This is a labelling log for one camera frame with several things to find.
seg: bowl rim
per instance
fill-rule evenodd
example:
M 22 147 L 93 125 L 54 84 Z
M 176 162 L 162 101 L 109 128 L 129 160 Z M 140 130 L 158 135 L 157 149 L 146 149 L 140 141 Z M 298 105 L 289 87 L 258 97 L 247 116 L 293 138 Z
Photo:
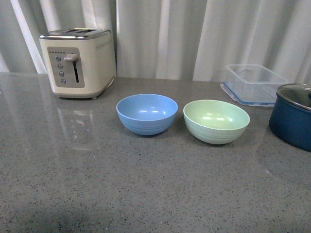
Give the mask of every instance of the bowl rim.
M 247 124 L 245 124 L 245 125 L 242 126 L 242 127 L 233 128 L 233 129 L 218 129 L 218 128 L 213 128 L 213 127 L 208 127 L 208 126 L 205 126 L 205 125 L 202 125 L 202 124 L 199 124 L 199 123 L 193 121 L 193 120 L 190 119 L 190 118 L 187 116 L 187 114 L 185 113 L 185 108 L 186 108 L 188 105 L 192 104 L 192 103 L 195 103 L 195 102 L 202 102 L 202 101 L 204 101 L 204 102 L 221 102 L 221 103 L 224 103 L 224 104 L 232 105 L 232 106 L 234 106 L 235 108 L 240 109 L 240 110 L 241 110 L 242 112 L 244 112 L 244 113 L 246 114 L 246 116 L 248 117 Z M 244 109 L 242 109 L 242 108 L 240 108 L 240 107 L 238 107 L 238 106 L 236 106 L 236 105 L 234 105 L 234 104 L 232 104 L 232 103 L 228 103 L 228 102 L 220 101 L 220 100 L 195 100 L 195 101 L 191 101 L 191 102 L 189 102 L 189 103 L 187 103 L 187 104 L 185 105 L 185 107 L 184 107 L 184 109 L 183 109 L 183 114 L 184 114 L 184 117 L 185 117 L 185 118 L 187 118 L 189 121 L 193 122 L 193 123 L 196 124 L 196 125 L 202 126 L 202 127 L 204 127 L 204 128 L 207 128 L 207 129 L 213 129 L 213 130 L 219 130 L 219 131 L 240 130 L 240 129 L 243 129 L 244 127 L 248 126 L 248 124 L 249 124 L 249 122 L 250 122 L 250 116 L 249 116 L 249 114 L 248 114 Z
M 170 114 L 170 115 L 168 115 L 168 116 L 166 116 L 166 117 L 163 117 L 163 118 L 155 119 L 155 120 L 141 120 L 141 119 L 137 119 L 137 118 L 128 117 L 128 116 L 122 114 L 122 113 L 119 111 L 118 106 L 119 106 L 119 104 L 120 104 L 122 101 L 124 101 L 125 99 L 131 98 L 131 97 L 134 97 L 134 96 L 160 96 L 160 97 L 164 97 L 164 98 L 168 99 L 169 101 L 172 101 L 172 102 L 175 104 L 175 108 L 176 108 L 176 109 L 174 110 L 174 112 L 173 112 L 172 114 Z M 178 111 L 178 104 L 177 104 L 176 101 L 174 101 L 173 99 L 171 99 L 171 98 L 169 98 L 169 97 L 167 97 L 167 96 L 164 96 L 164 95 L 152 94 L 152 93 L 143 93 L 143 94 L 136 94 L 136 95 L 127 96 L 127 97 L 121 99 L 121 100 L 117 103 L 116 109 L 117 109 L 118 114 L 120 114 L 121 116 L 123 116 L 123 117 L 125 117 L 125 118 L 127 118 L 127 119 L 130 119 L 130 120 L 138 120 L 138 121 L 146 121 L 146 122 L 148 122 L 148 121 L 164 120 L 164 119 L 170 118 L 171 116 L 174 116 L 174 115 L 177 113 L 177 111 Z

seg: white curtain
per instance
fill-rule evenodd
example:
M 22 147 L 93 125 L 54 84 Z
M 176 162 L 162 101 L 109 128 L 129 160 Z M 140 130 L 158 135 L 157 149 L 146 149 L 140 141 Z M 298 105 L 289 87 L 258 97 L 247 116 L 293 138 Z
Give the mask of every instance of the white curtain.
M 1 0 L 0 71 L 46 73 L 40 34 L 111 29 L 122 77 L 218 81 L 260 64 L 311 84 L 310 0 Z

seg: toaster lever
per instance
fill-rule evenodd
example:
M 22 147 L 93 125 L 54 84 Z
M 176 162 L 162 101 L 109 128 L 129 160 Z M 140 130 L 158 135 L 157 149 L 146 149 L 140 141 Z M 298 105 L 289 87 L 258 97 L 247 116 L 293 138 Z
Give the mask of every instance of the toaster lever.
M 74 62 L 78 59 L 77 54 L 67 54 L 66 57 L 64 57 L 65 62 Z

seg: clear plastic container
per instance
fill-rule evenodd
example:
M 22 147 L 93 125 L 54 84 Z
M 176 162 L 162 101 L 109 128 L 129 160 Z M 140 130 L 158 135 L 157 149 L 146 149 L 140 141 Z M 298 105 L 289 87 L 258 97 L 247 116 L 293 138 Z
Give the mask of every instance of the clear plastic container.
M 277 88 L 288 83 L 287 79 L 261 65 L 225 67 L 227 77 L 223 89 L 240 104 L 274 106 Z

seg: pot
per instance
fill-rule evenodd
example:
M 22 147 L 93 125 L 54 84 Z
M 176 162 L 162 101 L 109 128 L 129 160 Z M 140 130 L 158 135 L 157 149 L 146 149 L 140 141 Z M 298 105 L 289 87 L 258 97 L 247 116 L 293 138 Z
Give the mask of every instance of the pot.
M 277 89 L 269 127 L 283 141 L 311 151 L 311 85 L 286 84 Z

